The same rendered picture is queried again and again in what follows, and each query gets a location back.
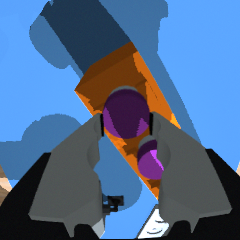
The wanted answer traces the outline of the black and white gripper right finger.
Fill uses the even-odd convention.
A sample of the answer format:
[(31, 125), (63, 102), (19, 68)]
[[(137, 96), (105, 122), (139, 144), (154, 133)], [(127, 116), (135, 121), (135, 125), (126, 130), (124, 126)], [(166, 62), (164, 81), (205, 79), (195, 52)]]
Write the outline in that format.
[(158, 212), (169, 225), (186, 220), (191, 233), (213, 233), (240, 240), (240, 176), (159, 113), (149, 116), (156, 158), (163, 166)]

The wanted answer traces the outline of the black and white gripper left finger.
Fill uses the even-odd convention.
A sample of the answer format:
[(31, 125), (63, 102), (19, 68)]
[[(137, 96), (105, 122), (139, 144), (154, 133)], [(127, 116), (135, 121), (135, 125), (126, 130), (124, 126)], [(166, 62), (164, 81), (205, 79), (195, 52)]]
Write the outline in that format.
[[(44, 152), (0, 206), (0, 240), (74, 237), (77, 224), (102, 219), (98, 141), (103, 114), (96, 113), (50, 152)], [(91, 168), (91, 167), (92, 168)]]

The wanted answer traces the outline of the grey control box with blue and green buttons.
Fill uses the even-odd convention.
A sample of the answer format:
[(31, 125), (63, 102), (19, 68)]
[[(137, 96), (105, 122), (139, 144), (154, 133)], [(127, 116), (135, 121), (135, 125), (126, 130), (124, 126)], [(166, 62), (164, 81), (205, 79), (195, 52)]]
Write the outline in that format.
[[(100, 181), (100, 188), (101, 188), (101, 181)], [(94, 229), (95, 233), (99, 238), (105, 233), (105, 224), (106, 224), (106, 216), (110, 216), (110, 212), (118, 212), (118, 206), (124, 206), (124, 196), (107, 196), (108, 197), (108, 204), (104, 204), (103, 202), (103, 195), (102, 195), (102, 188), (101, 188), (101, 197), (102, 197), (102, 219), (94, 225), (92, 228)], [(114, 208), (111, 208), (111, 206)]]

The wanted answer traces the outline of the blue flat mat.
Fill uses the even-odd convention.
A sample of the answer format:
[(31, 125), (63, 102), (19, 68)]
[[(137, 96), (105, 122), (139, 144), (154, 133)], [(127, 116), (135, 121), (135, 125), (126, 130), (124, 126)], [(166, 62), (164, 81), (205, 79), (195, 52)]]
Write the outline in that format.
[[(0, 164), (13, 188), (92, 115), (74, 92), (132, 41), (185, 131), (236, 172), (240, 0), (0, 0)], [(103, 239), (136, 238), (158, 200), (104, 132), (94, 171), (124, 206)]]

